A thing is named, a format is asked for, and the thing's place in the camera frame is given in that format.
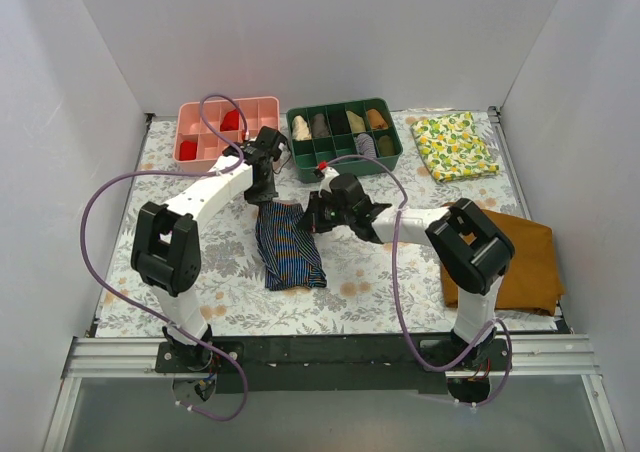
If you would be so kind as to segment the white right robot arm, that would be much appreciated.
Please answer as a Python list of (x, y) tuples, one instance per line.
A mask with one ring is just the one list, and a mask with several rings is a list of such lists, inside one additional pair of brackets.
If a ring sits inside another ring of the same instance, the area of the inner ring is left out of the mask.
[(369, 243), (431, 246), (458, 288), (457, 316), (448, 339), (426, 349), (409, 341), (409, 349), (433, 372), (457, 365), (471, 370), (486, 361), (502, 324), (495, 306), (515, 247), (473, 201), (462, 198), (431, 209), (375, 203), (356, 176), (330, 169), (320, 189), (310, 193), (297, 226), (309, 233), (347, 226)]

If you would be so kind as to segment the navy striped underwear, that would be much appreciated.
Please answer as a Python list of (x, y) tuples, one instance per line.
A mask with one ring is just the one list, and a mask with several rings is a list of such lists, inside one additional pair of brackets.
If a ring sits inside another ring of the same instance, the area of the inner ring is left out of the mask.
[(297, 226), (302, 216), (299, 203), (259, 205), (255, 237), (265, 265), (265, 287), (270, 291), (327, 286), (314, 238)]

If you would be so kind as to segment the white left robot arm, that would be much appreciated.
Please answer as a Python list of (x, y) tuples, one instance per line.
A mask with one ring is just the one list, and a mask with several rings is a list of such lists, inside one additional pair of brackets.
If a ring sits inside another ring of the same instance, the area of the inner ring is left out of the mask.
[(211, 327), (194, 288), (202, 266), (199, 232), (238, 196), (251, 205), (278, 196), (273, 163), (285, 143), (283, 134), (264, 126), (256, 138), (227, 147), (209, 177), (164, 204), (145, 203), (138, 213), (131, 266), (169, 319), (163, 334), (172, 356), (190, 371), (205, 370), (213, 358)]

